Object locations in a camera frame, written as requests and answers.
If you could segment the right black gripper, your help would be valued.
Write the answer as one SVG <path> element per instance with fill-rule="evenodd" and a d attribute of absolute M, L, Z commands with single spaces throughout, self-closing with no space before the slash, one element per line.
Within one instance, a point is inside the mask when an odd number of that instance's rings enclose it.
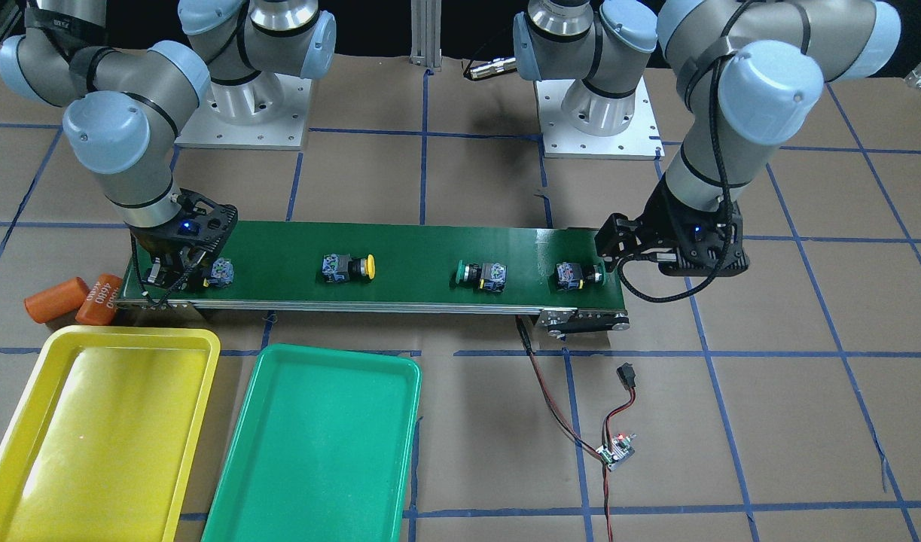
<path fill-rule="evenodd" d="M 133 267 L 140 288 L 156 287 L 172 294 L 201 291 L 213 285 L 212 268 L 239 220 L 239 209 L 219 205 L 198 192 L 181 188 L 178 213 L 156 227 L 129 226 L 134 240 L 149 254 L 150 266 Z"/>

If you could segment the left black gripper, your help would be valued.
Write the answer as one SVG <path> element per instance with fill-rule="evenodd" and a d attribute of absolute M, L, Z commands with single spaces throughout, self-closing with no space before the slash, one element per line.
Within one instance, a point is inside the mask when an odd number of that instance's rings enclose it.
<path fill-rule="evenodd" d="M 729 218 L 719 209 L 699 212 L 680 202 L 666 182 L 660 181 L 639 218 L 611 214 L 595 234 L 594 243 L 598 256 L 607 260 L 608 271 L 618 268 L 623 257 L 669 249 L 670 253 L 664 251 L 659 257 L 649 257 L 657 262 L 664 275 L 705 277 L 722 256 L 726 238 L 727 256 L 716 274 L 718 277 L 732 277 L 749 270 L 738 203 L 732 203 Z"/>

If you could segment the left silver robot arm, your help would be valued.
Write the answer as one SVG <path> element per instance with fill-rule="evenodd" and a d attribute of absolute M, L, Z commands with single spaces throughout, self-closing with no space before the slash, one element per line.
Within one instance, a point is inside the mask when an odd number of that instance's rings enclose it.
<path fill-rule="evenodd" d="M 901 17 L 884 1 L 532 1 L 513 20 L 528 81 L 571 80 L 572 123 L 629 108 L 662 51 L 694 123 L 636 219 L 595 237 L 608 270 L 655 261 L 668 276 L 749 266 L 740 195 L 807 119 L 825 84 L 871 76 L 893 56 Z"/>

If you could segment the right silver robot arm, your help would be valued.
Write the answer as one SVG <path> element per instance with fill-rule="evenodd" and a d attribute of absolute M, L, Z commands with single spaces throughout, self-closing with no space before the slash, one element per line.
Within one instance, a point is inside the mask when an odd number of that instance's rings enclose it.
<path fill-rule="evenodd" d="M 26 31 L 3 41 L 0 76 L 17 95 L 60 107 L 63 131 L 144 249 L 141 287 L 167 293 L 230 282 L 219 254 L 232 205 L 181 188 L 174 144 L 297 148 L 305 92 L 326 76 L 337 21 L 316 1 L 181 1 L 188 44 L 143 53 L 106 44 L 103 1 L 29 1 Z"/>

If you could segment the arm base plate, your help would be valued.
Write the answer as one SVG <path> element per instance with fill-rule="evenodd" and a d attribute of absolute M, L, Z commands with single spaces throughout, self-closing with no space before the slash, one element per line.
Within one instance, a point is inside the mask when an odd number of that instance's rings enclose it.
<path fill-rule="evenodd" d="M 301 151 L 313 80 L 261 72 L 237 86 L 210 85 L 175 141 L 182 148 Z"/>
<path fill-rule="evenodd" d="M 594 95 L 580 80 L 535 82 L 544 157 L 653 160 L 662 137 L 644 80 L 622 99 Z"/>

